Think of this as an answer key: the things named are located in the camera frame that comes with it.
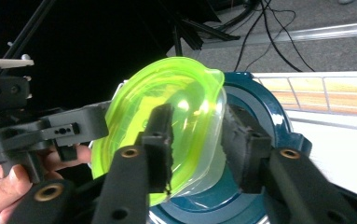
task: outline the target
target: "black cable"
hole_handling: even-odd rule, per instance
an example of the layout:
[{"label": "black cable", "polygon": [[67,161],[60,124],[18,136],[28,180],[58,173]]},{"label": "black cable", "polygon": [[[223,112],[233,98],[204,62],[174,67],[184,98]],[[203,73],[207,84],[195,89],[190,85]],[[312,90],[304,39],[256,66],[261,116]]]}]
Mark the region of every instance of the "black cable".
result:
[{"label": "black cable", "polygon": [[262,10],[262,12],[260,13],[260,15],[256,18],[256,21],[254,22],[254,24],[251,26],[251,28],[249,29],[247,35],[245,36],[244,38],[244,41],[242,42],[242,45],[241,45],[241,49],[240,49],[240,54],[239,54],[239,58],[237,60],[237,63],[236,63],[236,66],[234,68],[234,72],[237,71],[237,68],[239,68],[239,65],[240,65],[240,61],[241,61],[241,58],[242,58],[242,54],[244,52],[244,49],[245,49],[245,43],[247,42],[247,39],[248,39],[248,36],[250,35],[250,33],[253,31],[254,27],[256,26],[256,24],[259,22],[260,18],[262,18],[263,14],[265,13],[264,10]]},{"label": "black cable", "polygon": [[294,66],[291,62],[289,62],[283,55],[282,53],[278,50],[276,44],[274,43],[273,38],[271,37],[270,34],[270,30],[268,29],[268,17],[267,17],[267,13],[266,13],[266,8],[265,5],[263,4],[263,0],[260,1],[260,5],[262,6],[262,14],[265,17],[265,26],[266,26],[266,33],[268,33],[268,39],[270,40],[271,44],[273,45],[274,49],[276,50],[276,52],[278,53],[278,55],[289,65],[291,66],[293,69],[296,70],[296,72],[303,72],[302,70],[298,69],[296,66]]},{"label": "black cable", "polygon": [[[296,13],[295,13],[293,10],[275,10],[275,9],[270,8],[270,7],[268,7],[268,9],[271,10],[271,11],[273,11],[273,13],[274,13],[274,12],[292,12],[292,13],[294,14],[294,16],[293,16],[293,18],[291,19],[291,21],[289,21],[289,22],[288,22],[286,25],[284,25],[284,26],[281,25],[282,28],[281,28],[280,31],[277,33],[277,35],[274,37],[274,39],[276,39],[276,38],[281,34],[281,32],[284,30],[283,28],[288,27],[292,22],[294,22],[294,20],[295,20],[295,18],[296,18]],[[248,71],[248,68],[249,68],[252,64],[256,63],[259,59],[261,59],[262,57],[264,57],[264,56],[268,53],[268,51],[270,50],[270,48],[271,48],[271,43],[268,44],[268,48],[266,49],[266,51],[265,51],[262,55],[260,55],[258,58],[256,58],[255,60],[253,60],[251,63],[249,63],[249,64],[247,65],[247,67],[245,68],[244,71]]]},{"label": "black cable", "polygon": [[227,21],[225,24],[217,27],[217,30],[220,31],[226,31],[227,29],[235,26],[236,24],[238,24],[239,22],[245,20],[245,18],[249,17],[251,15],[252,12],[254,12],[254,10],[257,8],[257,6],[259,5],[259,2],[257,0],[254,1],[247,1],[247,3],[244,3],[244,11],[241,12],[241,14],[235,18],[233,18],[230,21]]},{"label": "black cable", "polygon": [[282,29],[285,31],[285,33],[288,34],[289,39],[291,40],[291,43],[292,43],[292,45],[294,46],[294,49],[295,49],[297,55],[298,55],[298,56],[300,57],[300,59],[302,60],[302,62],[303,62],[303,63],[306,65],[306,67],[308,67],[311,71],[315,72],[315,70],[312,69],[312,67],[310,67],[310,66],[306,63],[306,61],[304,60],[304,58],[303,58],[302,55],[300,54],[300,52],[299,52],[299,50],[297,49],[296,44],[295,44],[294,40],[292,39],[291,35],[290,35],[289,32],[286,30],[286,28],[285,28],[284,26],[282,26],[281,22],[277,19],[277,16],[276,16],[274,10],[273,10],[270,6],[268,6],[268,8],[270,8],[270,10],[271,10],[271,12],[273,13],[274,18],[276,19],[276,21],[278,22],[278,24],[282,27]]},{"label": "black cable", "polygon": [[240,29],[244,24],[246,24],[246,23],[253,17],[253,15],[254,15],[255,12],[256,12],[256,10],[253,10],[252,13],[251,13],[251,15],[247,18],[247,20],[246,20],[245,22],[243,22],[242,24],[240,24],[238,27],[236,27],[234,30],[231,30],[231,31],[229,32],[229,34],[230,34],[230,35],[233,34],[233,32],[237,31],[237,30]]}]

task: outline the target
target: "neon yellow lid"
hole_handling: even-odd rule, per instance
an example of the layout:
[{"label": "neon yellow lid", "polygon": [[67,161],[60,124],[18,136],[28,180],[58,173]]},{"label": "neon yellow lid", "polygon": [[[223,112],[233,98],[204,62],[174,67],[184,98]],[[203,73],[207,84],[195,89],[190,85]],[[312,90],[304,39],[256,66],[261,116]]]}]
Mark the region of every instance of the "neon yellow lid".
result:
[{"label": "neon yellow lid", "polygon": [[[213,154],[215,147],[204,146],[207,139],[217,138],[210,136],[216,133],[208,130],[222,122],[214,114],[220,110],[218,94],[224,78],[221,71],[185,57],[157,61],[135,74],[108,108],[105,119],[109,135],[93,144],[93,177],[108,172],[116,150],[134,144],[155,106],[170,103],[174,107],[172,196],[184,189],[197,169],[203,150]],[[150,204],[162,203],[165,198],[165,193],[151,194]]]}]

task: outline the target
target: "plastic bowl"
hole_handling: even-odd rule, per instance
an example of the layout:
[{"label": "plastic bowl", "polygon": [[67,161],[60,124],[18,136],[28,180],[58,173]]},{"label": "plastic bowl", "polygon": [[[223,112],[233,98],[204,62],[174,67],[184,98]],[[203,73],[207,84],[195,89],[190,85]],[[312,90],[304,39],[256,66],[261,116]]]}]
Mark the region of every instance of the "plastic bowl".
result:
[{"label": "plastic bowl", "polygon": [[[222,124],[226,95],[224,74],[184,57],[148,65],[118,91],[105,119],[109,135],[94,141],[92,174],[108,172],[115,151],[133,145],[155,106],[174,107],[172,128],[172,196],[204,177],[213,159]],[[150,205],[162,203],[165,193],[150,195]]]}]

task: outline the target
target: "gray carpet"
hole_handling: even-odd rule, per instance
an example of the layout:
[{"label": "gray carpet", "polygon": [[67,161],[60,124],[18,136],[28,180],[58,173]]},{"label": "gray carpet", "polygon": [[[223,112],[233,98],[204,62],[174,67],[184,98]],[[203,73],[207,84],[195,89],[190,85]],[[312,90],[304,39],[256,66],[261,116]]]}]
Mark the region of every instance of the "gray carpet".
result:
[{"label": "gray carpet", "polygon": [[[288,31],[321,28],[333,25],[343,25],[357,22],[357,0],[348,5],[340,5],[337,0],[272,0],[273,9],[294,10],[296,18],[287,27]],[[217,12],[218,17],[226,22],[242,12],[242,7],[234,7]],[[246,35],[250,26],[260,12],[255,14],[243,24],[238,24],[230,31],[233,35]],[[277,13],[282,24],[286,24],[293,18],[290,12]],[[217,26],[218,23],[208,22],[208,25]],[[268,27],[270,32],[278,32],[281,27],[268,12]],[[255,26],[253,35],[265,34],[263,18]],[[306,62],[315,71],[357,71],[357,36],[339,39],[316,40],[295,42],[299,52]],[[296,67],[303,71],[310,71],[297,56],[291,43],[277,44],[280,52]],[[262,55],[268,48],[267,44],[248,45],[245,47],[238,71],[244,71],[247,65]],[[191,50],[184,43],[184,55],[192,57],[204,63],[208,67],[222,71],[233,71],[240,53],[240,47],[203,49],[200,52]],[[259,61],[248,68],[251,72],[294,72],[287,63],[277,54],[273,47]]]}]

